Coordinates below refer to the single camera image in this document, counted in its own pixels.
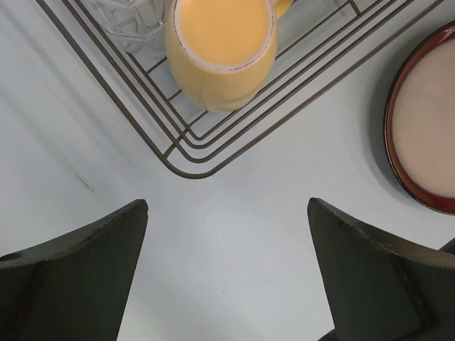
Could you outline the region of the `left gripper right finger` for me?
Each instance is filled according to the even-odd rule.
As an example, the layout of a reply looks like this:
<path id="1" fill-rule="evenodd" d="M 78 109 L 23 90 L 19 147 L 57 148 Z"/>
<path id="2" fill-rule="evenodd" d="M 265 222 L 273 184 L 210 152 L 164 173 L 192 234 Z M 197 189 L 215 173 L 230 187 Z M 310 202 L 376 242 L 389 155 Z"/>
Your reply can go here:
<path id="1" fill-rule="evenodd" d="M 453 340 L 454 242 L 431 249 L 320 198 L 307 207 L 334 328 L 323 340 Z"/>

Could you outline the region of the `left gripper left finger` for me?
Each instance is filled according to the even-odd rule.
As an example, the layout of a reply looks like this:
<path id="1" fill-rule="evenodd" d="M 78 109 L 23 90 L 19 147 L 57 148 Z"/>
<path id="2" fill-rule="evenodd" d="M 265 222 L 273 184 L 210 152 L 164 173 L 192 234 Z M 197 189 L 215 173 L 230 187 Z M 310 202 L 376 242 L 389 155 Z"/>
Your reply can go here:
<path id="1" fill-rule="evenodd" d="M 116 340 L 148 222 L 138 199 L 1 257 L 2 340 Z"/>

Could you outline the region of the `red rimmed beige plate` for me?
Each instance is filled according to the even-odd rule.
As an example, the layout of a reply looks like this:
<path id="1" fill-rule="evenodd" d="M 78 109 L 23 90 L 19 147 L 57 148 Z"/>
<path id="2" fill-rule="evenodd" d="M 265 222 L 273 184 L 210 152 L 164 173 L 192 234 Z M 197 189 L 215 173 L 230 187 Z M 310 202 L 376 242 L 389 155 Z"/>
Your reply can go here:
<path id="1" fill-rule="evenodd" d="M 384 119 L 388 161 L 417 202 L 454 214 L 454 23 L 425 38 L 390 88 Z"/>

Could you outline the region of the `black wire dish rack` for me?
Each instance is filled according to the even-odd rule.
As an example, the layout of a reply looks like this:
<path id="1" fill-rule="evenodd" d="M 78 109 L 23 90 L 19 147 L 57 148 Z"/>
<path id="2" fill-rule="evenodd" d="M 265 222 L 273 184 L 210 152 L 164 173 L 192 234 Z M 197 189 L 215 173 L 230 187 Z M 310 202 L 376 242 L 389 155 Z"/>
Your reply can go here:
<path id="1" fill-rule="evenodd" d="M 124 52 L 81 1 L 40 1 L 73 52 L 174 174 L 208 178 L 450 1 L 298 1 L 281 19 L 274 69 L 245 107 L 213 113 L 178 88 L 166 58 Z"/>

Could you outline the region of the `clear plastic cup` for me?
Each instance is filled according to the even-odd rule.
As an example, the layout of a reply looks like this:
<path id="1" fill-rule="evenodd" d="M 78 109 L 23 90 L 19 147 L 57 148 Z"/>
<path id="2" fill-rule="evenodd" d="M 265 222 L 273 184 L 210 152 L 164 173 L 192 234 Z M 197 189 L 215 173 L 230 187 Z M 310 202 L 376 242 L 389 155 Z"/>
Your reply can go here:
<path id="1" fill-rule="evenodd" d="M 165 54 L 165 31 L 170 1 L 87 0 L 86 8 L 111 38 L 128 53 Z"/>

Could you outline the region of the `yellow mug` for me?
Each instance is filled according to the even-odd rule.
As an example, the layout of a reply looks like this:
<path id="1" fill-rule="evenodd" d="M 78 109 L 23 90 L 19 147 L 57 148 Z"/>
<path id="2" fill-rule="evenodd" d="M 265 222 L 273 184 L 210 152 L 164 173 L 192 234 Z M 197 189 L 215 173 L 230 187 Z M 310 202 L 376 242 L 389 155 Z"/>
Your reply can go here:
<path id="1" fill-rule="evenodd" d="M 277 56 L 279 19 L 292 1 L 172 1 L 166 54 L 177 85 L 209 112 L 245 106 Z"/>

